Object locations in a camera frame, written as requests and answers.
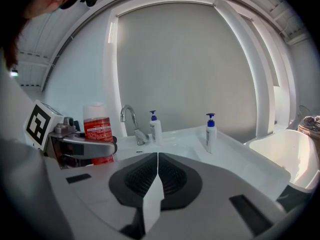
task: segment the faucet handle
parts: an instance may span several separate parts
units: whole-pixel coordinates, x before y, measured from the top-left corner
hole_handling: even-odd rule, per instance
[[[141,146],[143,144],[145,144],[146,142],[148,142],[149,140],[149,135],[143,133],[141,130],[136,129],[134,131],[134,135],[136,137],[136,140],[138,142],[138,145]]]

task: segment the gray window shade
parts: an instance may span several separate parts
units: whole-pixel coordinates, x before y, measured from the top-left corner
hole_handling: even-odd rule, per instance
[[[273,82],[273,86],[279,86],[279,82],[278,82],[278,77],[277,77],[277,73],[276,73],[276,69],[275,69],[275,65],[271,59],[271,55],[270,52],[268,51],[268,48],[266,46],[265,41],[263,40],[263,38],[261,37],[261,35],[259,34],[259,31],[257,30],[257,28],[255,27],[255,25],[251,22],[251,20],[242,17],[244,19],[244,21],[249,25],[249,27],[251,28],[252,32],[254,33],[255,37],[258,39],[259,44],[262,47],[262,50],[264,52],[264,55],[266,57],[266,60],[268,61],[268,65],[271,71],[271,76],[272,76],[272,82]]]
[[[121,104],[133,106],[147,133],[149,111],[157,110],[163,132],[206,125],[212,112],[219,131],[241,142],[256,136],[249,64],[212,6],[170,3],[121,16],[117,70]],[[125,124],[133,135],[133,123]]]

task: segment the white bottle cap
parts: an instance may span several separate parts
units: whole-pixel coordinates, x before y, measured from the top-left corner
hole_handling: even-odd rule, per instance
[[[83,120],[107,117],[106,105],[101,102],[93,102],[83,106]]]

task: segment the hair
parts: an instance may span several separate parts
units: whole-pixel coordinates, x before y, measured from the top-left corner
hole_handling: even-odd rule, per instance
[[[7,69],[18,64],[17,42],[29,19],[23,18],[23,12],[32,0],[0,0],[2,33],[0,33],[0,48]]]

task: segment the red bottle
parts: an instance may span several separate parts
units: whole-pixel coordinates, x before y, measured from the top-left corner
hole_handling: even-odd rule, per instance
[[[110,118],[107,117],[106,106],[103,103],[95,102],[83,106],[83,125],[86,139],[107,142],[114,141]],[[92,159],[94,165],[101,165],[114,161],[116,161],[115,155]]]

